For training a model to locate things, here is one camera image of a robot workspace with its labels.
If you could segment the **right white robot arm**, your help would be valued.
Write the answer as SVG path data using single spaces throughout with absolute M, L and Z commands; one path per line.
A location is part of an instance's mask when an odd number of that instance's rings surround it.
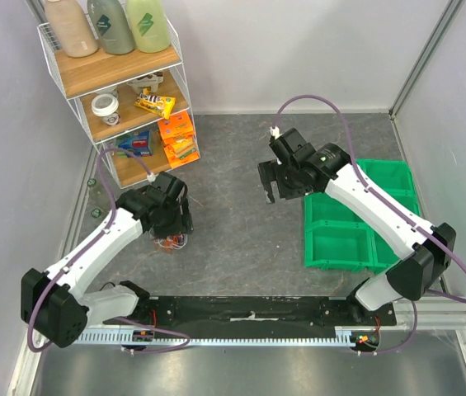
M 272 142 L 275 159 L 259 163 L 266 198 L 274 202 L 271 184 L 282 199 L 324 193 L 364 220 L 393 250 L 398 262 L 368 279 L 346 304 L 347 317 L 366 324 L 376 310 L 396 299 L 418 301 L 450 266 L 444 248 L 454 246 L 448 224 L 435 226 L 412 213 L 365 177 L 342 148 L 326 144 Z

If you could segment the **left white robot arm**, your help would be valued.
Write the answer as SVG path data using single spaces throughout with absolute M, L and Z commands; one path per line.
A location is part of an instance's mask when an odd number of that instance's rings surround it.
M 21 278 L 21 319 L 33 352 L 33 334 L 65 348 L 85 328 L 106 320 L 125 318 L 141 324 L 149 316 L 149 293 L 131 281 L 107 290 L 88 292 L 96 276 L 127 245 L 149 233 L 166 239 L 193 231 L 185 182 L 160 172 L 139 189 L 111 198 L 111 209 L 101 224 L 67 256 L 44 271 L 30 269 Z

